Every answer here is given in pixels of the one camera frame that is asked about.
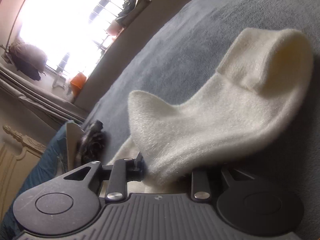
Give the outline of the cream white fuzzy sweater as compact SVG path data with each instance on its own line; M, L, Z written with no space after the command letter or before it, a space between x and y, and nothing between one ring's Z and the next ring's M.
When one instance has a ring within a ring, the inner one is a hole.
M132 91L130 136L114 156L143 156L144 179L130 182L129 191L167 193L195 168L262 150L297 114L312 70L312 47L301 31L246 28L186 102L171 105Z

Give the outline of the dark clothes pile on bed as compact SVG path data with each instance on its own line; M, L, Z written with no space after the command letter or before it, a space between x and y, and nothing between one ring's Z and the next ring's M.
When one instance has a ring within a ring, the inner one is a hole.
M99 160L106 145L106 134L102 129L103 123L95 120L84 130L76 146L75 167Z

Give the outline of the beige garment on bed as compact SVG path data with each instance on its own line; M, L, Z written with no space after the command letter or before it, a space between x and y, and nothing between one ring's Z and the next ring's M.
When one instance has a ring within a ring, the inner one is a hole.
M81 127L73 122L66 125L66 145L67 145L67 166L68 171L74 169L77 143L84 135Z

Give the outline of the grey window curtain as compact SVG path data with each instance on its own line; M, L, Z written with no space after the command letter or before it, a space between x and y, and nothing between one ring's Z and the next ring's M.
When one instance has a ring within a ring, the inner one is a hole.
M88 113L71 102L33 85L1 66L1 90L20 101L51 128L58 130L68 120L83 124Z

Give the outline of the cream carved wooden headboard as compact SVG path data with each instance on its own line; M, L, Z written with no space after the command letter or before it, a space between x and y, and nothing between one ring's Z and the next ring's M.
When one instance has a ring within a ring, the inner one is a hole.
M15 199L28 174L39 162L46 146L4 125L3 131L12 136L22 146L19 154L1 144L1 219Z

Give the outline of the orange box on windowsill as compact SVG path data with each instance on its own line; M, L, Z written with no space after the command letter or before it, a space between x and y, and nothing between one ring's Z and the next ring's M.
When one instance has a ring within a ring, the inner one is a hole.
M70 87L75 97L77 97L81 92L84 84L86 83L86 80L87 77L83 73L78 73L75 77L71 79Z

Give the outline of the grey fleece bed blanket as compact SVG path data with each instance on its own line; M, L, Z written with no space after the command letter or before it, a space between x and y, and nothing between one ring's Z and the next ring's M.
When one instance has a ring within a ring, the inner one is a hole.
M249 155L245 165L298 193L305 213L297 234L315 239L319 236L319 0L190 1L123 70L88 121L103 122L110 136L103 160L114 162L130 136L129 94L142 90L171 105L186 102L214 75L246 28L296 29L312 47L312 76L297 114L272 143Z

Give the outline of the metal window railing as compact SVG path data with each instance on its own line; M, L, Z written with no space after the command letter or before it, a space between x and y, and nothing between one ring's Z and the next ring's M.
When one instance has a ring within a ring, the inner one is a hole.
M107 33L112 22L124 11L126 0L71 0L61 26L58 42L47 66L70 79L78 73L90 76L116 35Z

